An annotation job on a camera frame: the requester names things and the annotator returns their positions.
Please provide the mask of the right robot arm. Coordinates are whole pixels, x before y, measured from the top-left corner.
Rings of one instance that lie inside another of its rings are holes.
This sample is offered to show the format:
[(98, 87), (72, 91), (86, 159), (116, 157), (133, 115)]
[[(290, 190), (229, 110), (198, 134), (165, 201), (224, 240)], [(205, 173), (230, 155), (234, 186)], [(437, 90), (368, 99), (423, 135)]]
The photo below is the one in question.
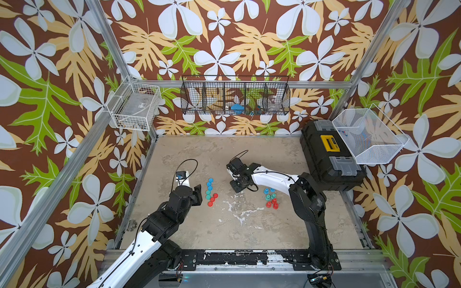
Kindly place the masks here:
[(294, 212), (306, 225), (309, 237), (308, 263), (324, 270), (334, 262), (334, 250), (325, 224), (327, 197), (311, 174), (289, 175), (257, 163), (246, 165), (240, 158), (233, 158), (226, 169), (232, 176), (230, 185), (235, 193), (253, 186), (266, 186), (287, 194)]

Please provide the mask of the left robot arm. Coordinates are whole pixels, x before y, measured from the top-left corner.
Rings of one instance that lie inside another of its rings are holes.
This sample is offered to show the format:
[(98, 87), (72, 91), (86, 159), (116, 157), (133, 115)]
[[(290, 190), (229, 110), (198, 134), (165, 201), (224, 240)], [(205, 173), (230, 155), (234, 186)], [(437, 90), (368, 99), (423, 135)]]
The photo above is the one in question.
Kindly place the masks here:
[(143, 288), (155, 276), (179, 265), (182, 249), (169, 238), (183, 224), (191, 207), (202, 204), (201, 185), (178, 186), (169, 200), (151, 213), (132, 244), (91, 288)]

